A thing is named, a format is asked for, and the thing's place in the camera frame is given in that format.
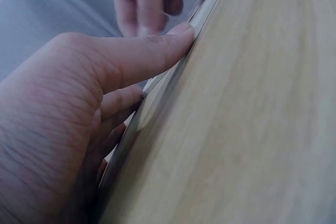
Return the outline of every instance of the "knuckle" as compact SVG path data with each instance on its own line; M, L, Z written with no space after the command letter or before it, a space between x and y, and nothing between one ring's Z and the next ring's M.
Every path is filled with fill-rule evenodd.
M153 60L156 66L161 70L166 68L171 47L169 39L165 39L160 35L148 35L145 39L147 40L146 45L150 53L155 56Z
M160 35L147 35L145 39L149 44L161 44L162 46L166 46L166 41Z
M67 48L81 48L90 44L90 37L80 33L63 33L54 38L54 43Z

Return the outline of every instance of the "wooden board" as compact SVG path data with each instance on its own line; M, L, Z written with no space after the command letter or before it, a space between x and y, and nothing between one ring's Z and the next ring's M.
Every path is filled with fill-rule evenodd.
M218 0L100 223L336 222L336 0Z

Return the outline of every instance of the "skin wrinkle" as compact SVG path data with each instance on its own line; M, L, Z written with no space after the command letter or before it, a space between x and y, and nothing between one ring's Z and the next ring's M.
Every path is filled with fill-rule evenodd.
M163 44L163 48L165 48L166 50L162 50L163 52L163 57L162 56L158 56L157 59L160 59L160 61L158 61L158 66L160 69L160 72L163 72L164 69L166 69L167 67L167 62L168 62L168 54L167 51L169 50L169 48L171 47L170 45L170 41L169 40L164 40L161 36L159 35L148 35L146 36L146 39L149 40L150 43L153 44Z

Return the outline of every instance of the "fingertip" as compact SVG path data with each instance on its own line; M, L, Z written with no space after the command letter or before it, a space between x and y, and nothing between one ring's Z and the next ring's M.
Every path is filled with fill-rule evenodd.
M184 34L184 33L186 33L186 35L190 33L194 33L194 28L191 26L189 22L182 22L178 24L177 26L170 29L167 34L177 35L177 34Z

